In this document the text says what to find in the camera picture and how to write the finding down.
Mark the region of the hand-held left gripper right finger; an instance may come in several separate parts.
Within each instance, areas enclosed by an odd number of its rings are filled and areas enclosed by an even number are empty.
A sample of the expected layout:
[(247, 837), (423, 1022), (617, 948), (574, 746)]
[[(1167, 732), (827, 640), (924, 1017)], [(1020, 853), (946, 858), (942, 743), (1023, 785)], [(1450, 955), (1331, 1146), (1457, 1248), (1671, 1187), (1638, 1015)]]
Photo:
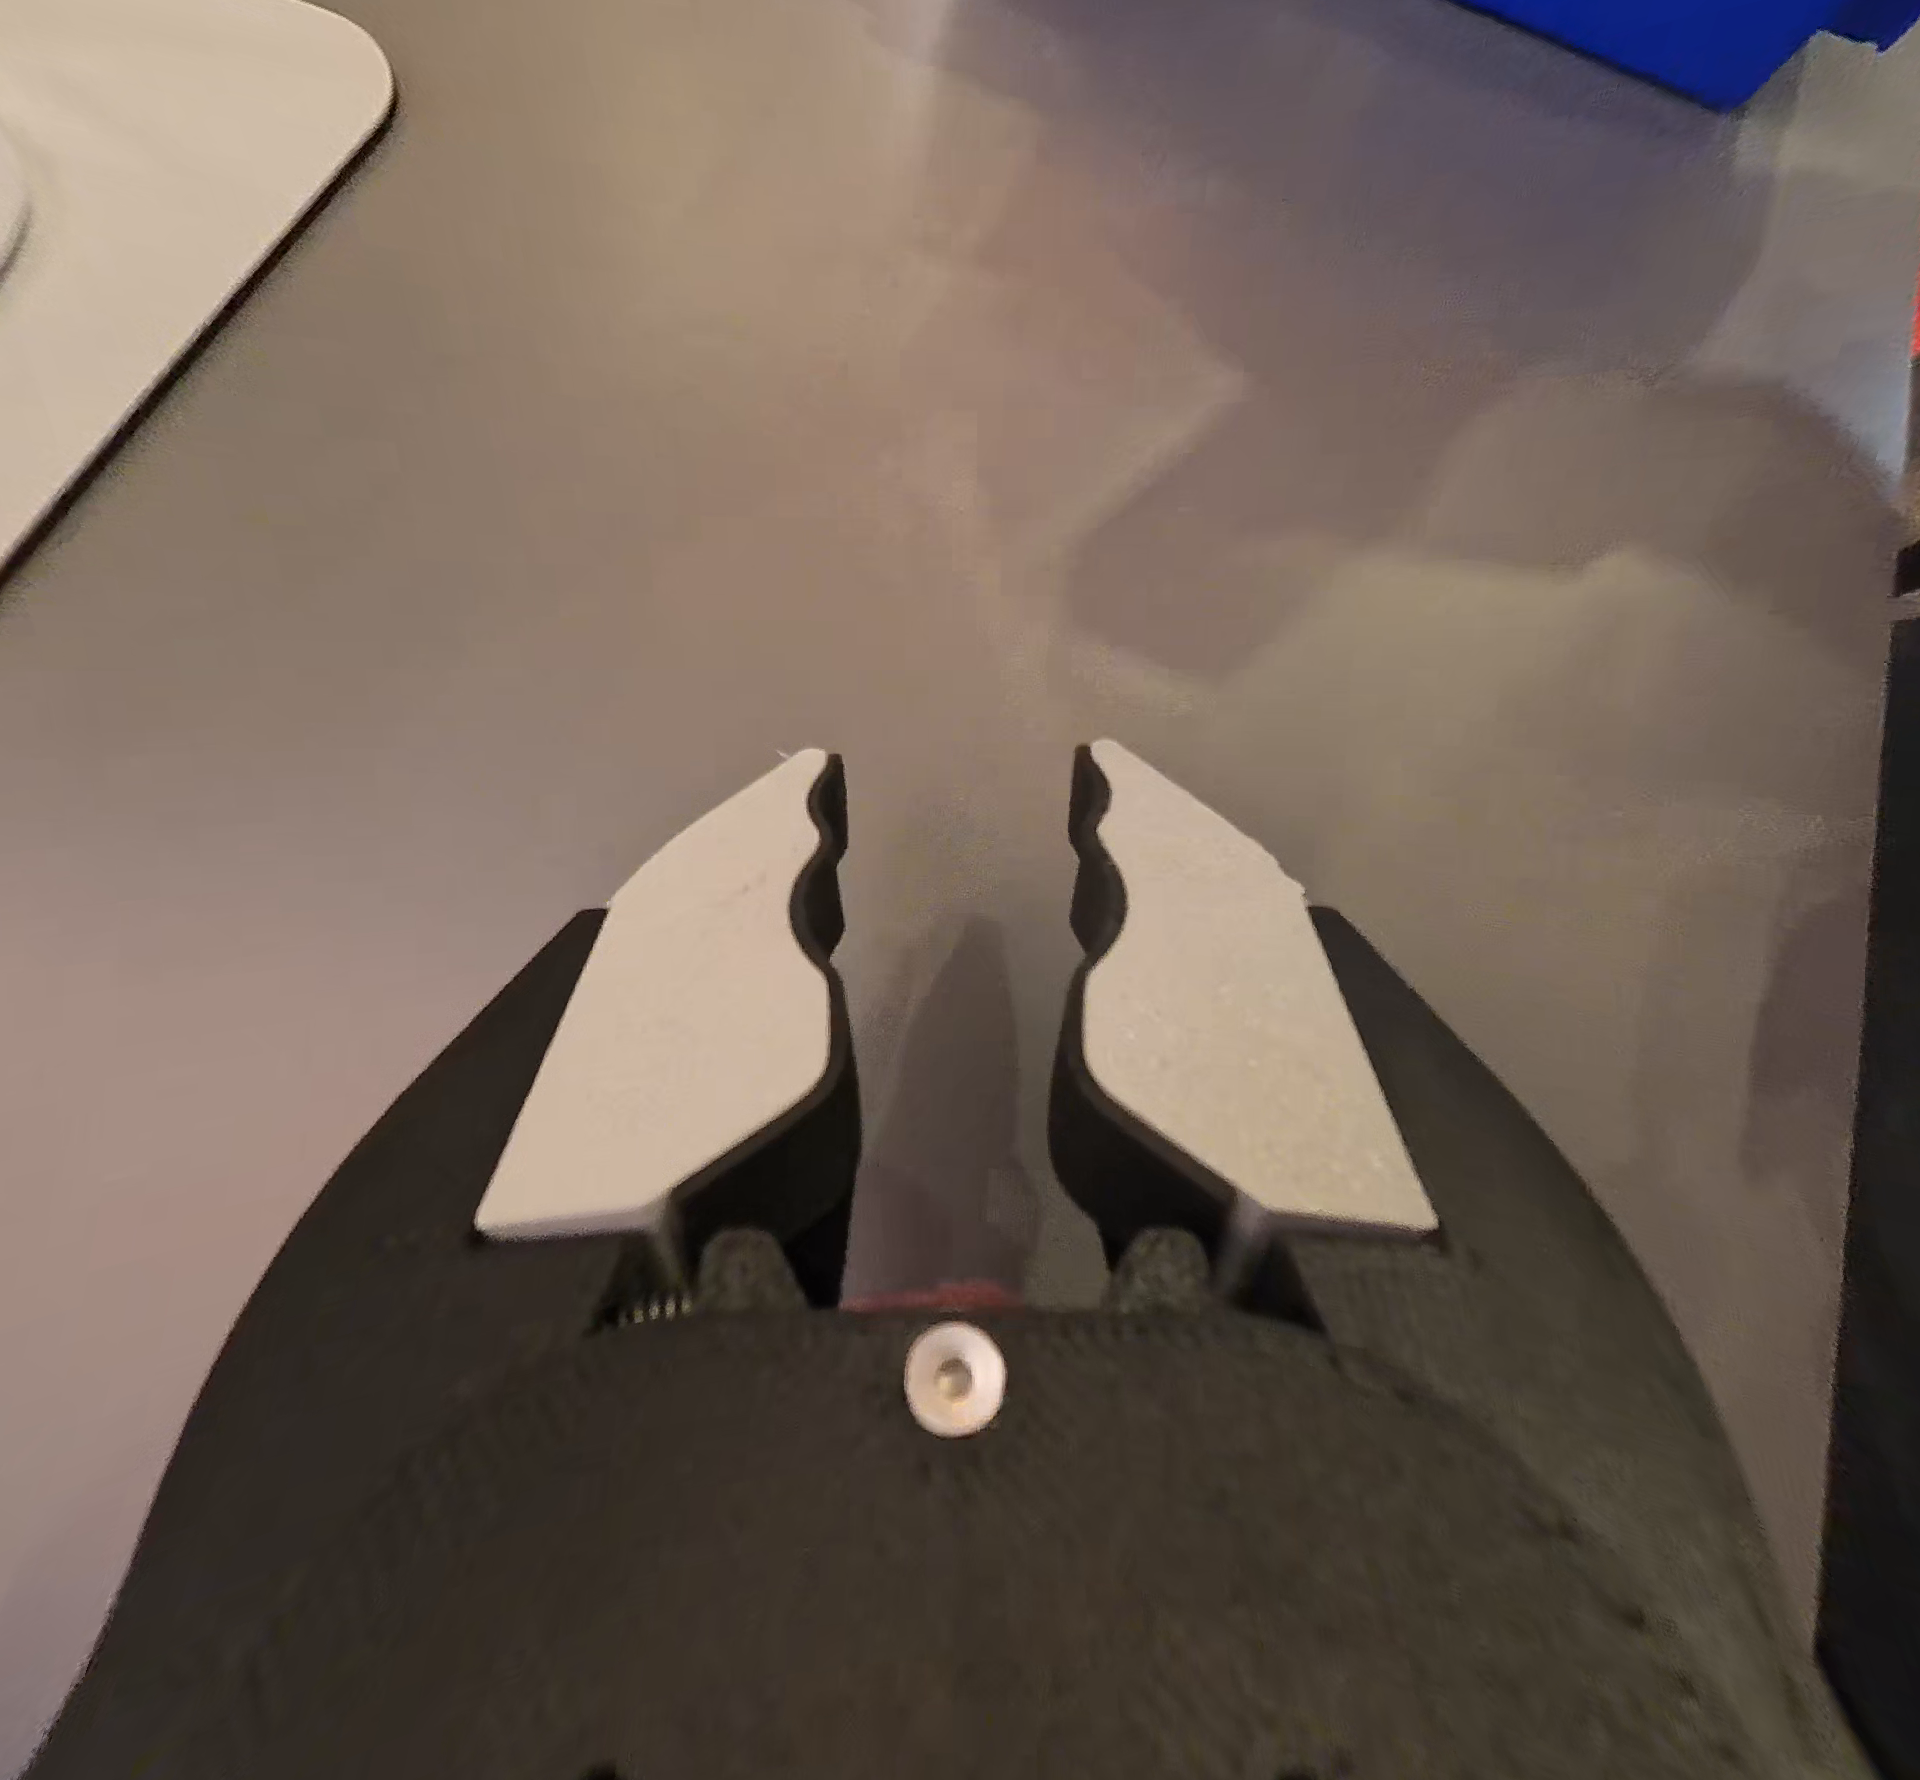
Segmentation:
[(1292, 1246), (1428, 1248), (1442, 1219), (1304, 885), (1116, 737), (1077, 746), (1049, 1159), (1105, 1270), (1184, 1233), (1212, 1290), (1302, 1304)]

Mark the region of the person's dark clothing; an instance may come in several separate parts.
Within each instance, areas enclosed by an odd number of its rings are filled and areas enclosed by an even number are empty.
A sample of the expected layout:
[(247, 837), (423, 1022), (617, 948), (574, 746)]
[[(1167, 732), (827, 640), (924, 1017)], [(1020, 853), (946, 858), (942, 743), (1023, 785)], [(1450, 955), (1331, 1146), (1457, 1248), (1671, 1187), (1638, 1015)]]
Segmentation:
[(1917, 620), (1891, 630), (1841, 1277), (1817, 1655), (1881, 1776), (1917, 1773)]

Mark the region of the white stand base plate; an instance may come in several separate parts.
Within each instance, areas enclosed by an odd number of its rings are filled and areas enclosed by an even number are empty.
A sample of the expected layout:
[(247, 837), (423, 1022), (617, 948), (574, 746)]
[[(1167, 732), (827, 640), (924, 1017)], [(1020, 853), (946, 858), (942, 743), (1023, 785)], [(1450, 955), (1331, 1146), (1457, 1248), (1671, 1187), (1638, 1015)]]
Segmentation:
[(32, 222), (2, 280), (2, 560), (131, 431), (385, 127), (380, 45), (301, 0), (2, 0)]

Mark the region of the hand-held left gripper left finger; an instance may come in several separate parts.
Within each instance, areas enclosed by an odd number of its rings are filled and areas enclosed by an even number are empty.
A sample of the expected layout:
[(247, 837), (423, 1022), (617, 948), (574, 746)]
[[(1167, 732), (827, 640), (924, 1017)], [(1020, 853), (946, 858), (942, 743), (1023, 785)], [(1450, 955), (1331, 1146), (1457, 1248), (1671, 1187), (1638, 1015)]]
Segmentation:
[(611, 896), (474, 1212), (492, 1243), (641, 1239), (672, 1282), (780, 1243), (840, 1304), (862, 1153), (843, 979), (840, 754), (806, 746)]

